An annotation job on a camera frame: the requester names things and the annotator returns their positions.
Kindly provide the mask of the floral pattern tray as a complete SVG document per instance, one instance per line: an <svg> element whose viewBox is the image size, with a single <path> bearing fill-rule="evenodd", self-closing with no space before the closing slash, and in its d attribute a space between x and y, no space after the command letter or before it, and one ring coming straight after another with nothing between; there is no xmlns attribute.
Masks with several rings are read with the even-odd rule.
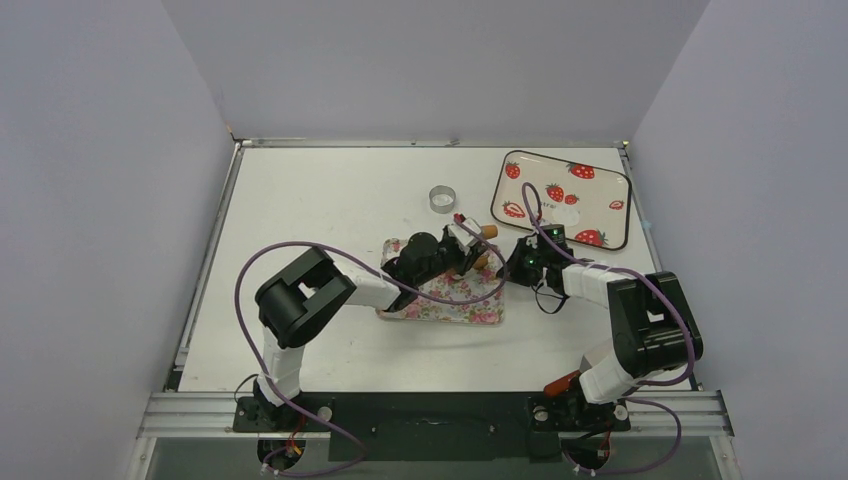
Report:
<svg viewBox="0 0 848 480"><path fill-rule="evenodd" d="M494 326L505 316L503 292L498 291L481 302L467 301L492 292L501 282L497 276L503 262L491 251L483 254L486 265L472 268L464 275L443 274L419 288L424 293L443 300L461 301L463 305L445 304L418 297L398 312L378 311L384 320L423 321L435 323Z"/></svg>

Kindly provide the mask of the metal spatula wooden handle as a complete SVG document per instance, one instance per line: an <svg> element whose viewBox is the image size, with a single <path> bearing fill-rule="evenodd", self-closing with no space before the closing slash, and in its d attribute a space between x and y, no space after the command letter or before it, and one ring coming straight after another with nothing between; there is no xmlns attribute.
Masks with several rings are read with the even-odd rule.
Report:
<svg viewBox="0 0 848 480"><path fill-rule="evenodd" d="M623 397L637 381L620 364L611 340L588 350L581 358L577 371L561 377L543 388L548 397L555 397L577 388L588 403L605 404Z"/></svg>

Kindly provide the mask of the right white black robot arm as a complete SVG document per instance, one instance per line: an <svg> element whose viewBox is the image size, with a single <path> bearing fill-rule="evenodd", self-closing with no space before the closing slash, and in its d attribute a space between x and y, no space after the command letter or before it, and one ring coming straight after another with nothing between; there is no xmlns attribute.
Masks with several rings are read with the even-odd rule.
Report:
<svg viewBox="0 0 848 480"><path fill-rule="evenodd" d="M611 337L584 354L581 367L543 389L536 411L570 431L627 418L622 399L657 375L689 374L703 341L680 282L671 272L633 273L575 257L561 224L520 238L498 277L551 289L560 301L593 303L609 314Z"/></svg>

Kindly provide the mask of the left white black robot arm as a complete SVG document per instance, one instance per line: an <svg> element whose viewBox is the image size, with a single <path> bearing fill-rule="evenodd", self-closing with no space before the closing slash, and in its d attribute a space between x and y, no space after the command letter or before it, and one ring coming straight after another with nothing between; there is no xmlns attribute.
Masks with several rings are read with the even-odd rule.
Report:
<svg viewBox="0 0 848 480"><path fill-rule="evenodd" d="M304 243L304 252L255 293L263 326L265 367L254 382L259 416L272 429L291 427L298 416L300 369L306 344L346 305L381 312L403 310L426 297L423 286L439 276L464 275L489 251L483 228L447 225L442 236L412 235L397 255L375 269L351 257L332 258L332 249Z"/></svg>

